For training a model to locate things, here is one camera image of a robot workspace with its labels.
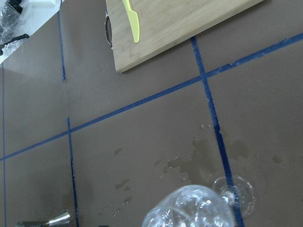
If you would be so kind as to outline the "steel cocktail jigger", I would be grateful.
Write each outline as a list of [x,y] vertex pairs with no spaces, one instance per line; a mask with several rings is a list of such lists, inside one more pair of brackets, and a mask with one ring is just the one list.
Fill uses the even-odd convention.
[[19,221],[15,224],[16,227],[66,227],[71,223],[69,212],[64,211],[46,221]]

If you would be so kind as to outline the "yellow plastic knife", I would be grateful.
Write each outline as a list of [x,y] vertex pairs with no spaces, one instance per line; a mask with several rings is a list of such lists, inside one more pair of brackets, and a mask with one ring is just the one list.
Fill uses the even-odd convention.
[[128,20],[130,23],[131,31],[133,34],[134,43],[139,43],[140,41],[140,22],[139,17],[136,11],[132,9],[131,3],[129,0],[122,0],[123,5],[126,10],[126,14],[128,16]]

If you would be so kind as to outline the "clear wine glass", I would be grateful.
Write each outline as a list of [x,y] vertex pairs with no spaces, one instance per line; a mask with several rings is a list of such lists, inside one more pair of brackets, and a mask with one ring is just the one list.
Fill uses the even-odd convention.
[[256,205],[256,193],[244,178],[220,177],[212,187],[180,187],[144,218],[144,227],[242,227]]

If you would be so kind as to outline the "bamboo cutting board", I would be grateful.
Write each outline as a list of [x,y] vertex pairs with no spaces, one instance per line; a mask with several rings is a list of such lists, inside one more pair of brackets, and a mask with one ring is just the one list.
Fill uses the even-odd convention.
[[106,1],[116,71],[125,72],[256,5],[258,0],[130,0],[140,22],[134,43],[122,0]]

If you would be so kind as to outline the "clear plastic bag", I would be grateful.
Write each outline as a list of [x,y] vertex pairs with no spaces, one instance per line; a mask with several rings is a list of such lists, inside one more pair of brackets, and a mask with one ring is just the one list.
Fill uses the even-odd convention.
[[7,0],[0,6],[0,55],[4,56],[4,50],[17,42],[29,38],[29,34],[19,35],[25,19],[22,15],[21,0]]

